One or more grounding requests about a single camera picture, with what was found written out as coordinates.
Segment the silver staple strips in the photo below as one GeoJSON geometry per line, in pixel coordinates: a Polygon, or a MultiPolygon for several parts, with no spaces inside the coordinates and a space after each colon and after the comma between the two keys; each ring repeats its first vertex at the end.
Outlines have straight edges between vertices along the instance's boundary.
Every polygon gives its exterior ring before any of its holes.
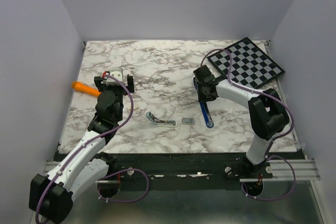
{"type": "Polygon", "coordinates": [[[193,118],[182,118],[182,124],[184,124],[184,125],[194,125],[195,120],[193,118]]]}

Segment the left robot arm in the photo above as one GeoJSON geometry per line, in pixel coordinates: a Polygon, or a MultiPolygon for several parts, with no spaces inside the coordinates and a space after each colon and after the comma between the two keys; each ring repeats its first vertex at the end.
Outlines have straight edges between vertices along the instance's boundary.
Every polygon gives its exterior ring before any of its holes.
{"type": "Polygon", "coordinates": [[[115,164],[95,158],[126,125],[130,117],[123,118],[123,98],[133,101],[133,76],[126,81],[120,72],[104,72],[94,78],[100,94],[96,112],[74,149],[46,175],[37,174],[30,182],[29,208],[35,212],[35,223],[62,223],[69,215],[75,198],[97,179],[112,179],[115,164]]]}

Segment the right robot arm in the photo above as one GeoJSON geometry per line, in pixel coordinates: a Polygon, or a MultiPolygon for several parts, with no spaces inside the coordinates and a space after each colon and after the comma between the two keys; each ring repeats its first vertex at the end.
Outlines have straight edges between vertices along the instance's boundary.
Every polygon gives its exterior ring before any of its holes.
{"type": "Polygon", "coordinates": [[[280,136],[290,118],[285,104],[276,90],[250,89],[226,77],[214,77],[207,66],[193,71],[198,101],[202,104],[217,98],[233,101],[249,111],[254,138],[241,165],[242,173],[249,178],[260,172],[260,164],[266,161],[271,142],[280,136]]]}

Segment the orange marker pen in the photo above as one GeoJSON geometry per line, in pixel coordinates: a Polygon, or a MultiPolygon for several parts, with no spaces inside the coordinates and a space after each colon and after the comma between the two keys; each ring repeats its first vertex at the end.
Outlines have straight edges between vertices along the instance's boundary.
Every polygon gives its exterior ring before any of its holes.
{"type": "Polygon", "coordinates": [[[74,81],[71,84],[71,87],[78,92],[86,93],[88,95],[98,97],[100,95],[100,92],[97,89],[91,88],[82,82],[74,81]]]}

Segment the black grey checkerboard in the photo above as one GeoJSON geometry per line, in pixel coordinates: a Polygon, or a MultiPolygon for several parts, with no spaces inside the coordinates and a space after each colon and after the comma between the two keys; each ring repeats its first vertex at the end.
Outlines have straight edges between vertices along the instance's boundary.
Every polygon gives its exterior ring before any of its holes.
{"type": "Polygon", "coordinates": [[[241,85],[260,89],[285,73],[260,46],[247,37],[225,49],[232,56],[230,78],[241,85]]]}

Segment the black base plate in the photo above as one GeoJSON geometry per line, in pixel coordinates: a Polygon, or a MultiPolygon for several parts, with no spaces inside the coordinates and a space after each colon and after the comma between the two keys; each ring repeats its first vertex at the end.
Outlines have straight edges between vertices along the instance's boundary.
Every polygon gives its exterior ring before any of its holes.
{"type": "Polygon", "coordinates": [[[98,153],[74,181],[58,178],[56,184],[81,194],[94,182],[105,197],[118,189],[124,191],[239,190],[243,181],[250,194],[258,195],[262,184],[276,179],[276,164],[288,166],[274,158],[252,167],[242,153],[188,154],[108,154],[98,153]]]}

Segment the aluminium rail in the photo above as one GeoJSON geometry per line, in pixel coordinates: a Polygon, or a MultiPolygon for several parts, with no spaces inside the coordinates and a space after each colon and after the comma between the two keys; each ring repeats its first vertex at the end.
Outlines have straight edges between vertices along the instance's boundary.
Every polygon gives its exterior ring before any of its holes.
{"type": "MultiPolygon", "coordinates": [[[[256,178],[240,178],[239,181],[241,183],[252,183],[257,181],[265,181],[265,182],[271,182],[271,181],[291,181],[293,179],[293,171],[295,173],[296,181],[308,181],[308,180],[320,180],[320,174],[317,169],[317,166],[315,164],[315,161],[312,159],[296,159],[296,160],[289,160],[288,161],[292,168],[282,160],[271,160],[268,165],[266,165],[266,168],[264,169],[264,172],[261,172],[261,178],[258,178],[258,174],[256,175],[256,178]]],[[[89,162],[84,167],[84,172],[81,172],[78,177],[81,175],[89,174],[92,172],[100,172],[100,168],[102,165],[100,165],[102,161],[94,161],[89,162]]],[[[60,162],[47,162],[44,170],[44,175],[54,175],[56,172],[56,168],[59,166],[60,162]]],[[[191,174],[177,174],[173,175],[173,178],[186,178],[186,177],[193,177],[193,178],[203,178],[207,177],[210,178],[210,175],[213,175],[211,173],[203,173],[203,172],[196,172],[191,174]]]]}

